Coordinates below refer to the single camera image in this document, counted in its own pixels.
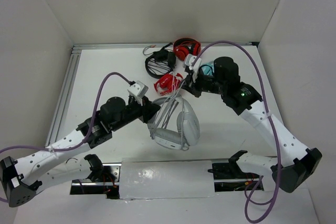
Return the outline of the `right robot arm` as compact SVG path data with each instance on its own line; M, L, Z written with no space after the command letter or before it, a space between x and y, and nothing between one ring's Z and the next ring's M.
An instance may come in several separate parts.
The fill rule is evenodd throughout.
M280 152L276 158L258 156L238 151L229 159L229 172L235 178L245 173L271 178L279 188L292 193L316 170L322 154L317 148L309 148L294 137L289 130L265 109L258 91L240 80L238 65L230 57L214 60L212 75L202 71L201 60L189 55L184 60L188 73L183 89L200 97L202 92L219 94L223 102L238 116L248 122L262 138Z

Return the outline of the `white grey headphones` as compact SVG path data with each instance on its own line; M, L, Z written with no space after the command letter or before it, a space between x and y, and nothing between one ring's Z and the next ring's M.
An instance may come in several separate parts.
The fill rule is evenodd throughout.
M195 146L200 139L200 123L198 117L190 103L183 97L176 97L171 105L168 105L169 102L171 102L170 98L159 98L153 101L154 104L159 105L161 107L160 109L166 111L167 114L164 115L163 125L161 127L159 127L160 121L155 121L159 112L147 123L150 137L162 147L171 150L187 151L189 147ZM166 127L171 114L179 104L182 105L182 110L176 118L177 130L172 131Z

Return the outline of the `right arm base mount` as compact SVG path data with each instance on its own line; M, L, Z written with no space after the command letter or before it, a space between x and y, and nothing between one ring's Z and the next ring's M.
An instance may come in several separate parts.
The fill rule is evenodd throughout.
M208 172L213 175L215 192L252 190L259 181L259 175L235 172L230 168L228 159L212 159Z

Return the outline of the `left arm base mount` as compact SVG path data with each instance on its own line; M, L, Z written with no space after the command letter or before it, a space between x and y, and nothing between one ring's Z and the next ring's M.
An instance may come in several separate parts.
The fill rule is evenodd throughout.
M70 195L104 195L107 199L120 199L121 163L104 163L103 166L103 174L99 178L73 180Z

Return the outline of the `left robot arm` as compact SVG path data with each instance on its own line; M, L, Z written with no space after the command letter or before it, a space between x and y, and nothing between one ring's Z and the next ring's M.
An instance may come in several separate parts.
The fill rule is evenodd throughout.
M147 97L138 102L129 96L125 102L112 97L91 118L45 148L26 157L1 160L1 185L9 207L19 207L54 185L73 179L93 182L103 177L103 164L95 154L88 152L112 138L112 133L139 119L143 123L158 112L159 105ZM87 155L77 160L81 153Z

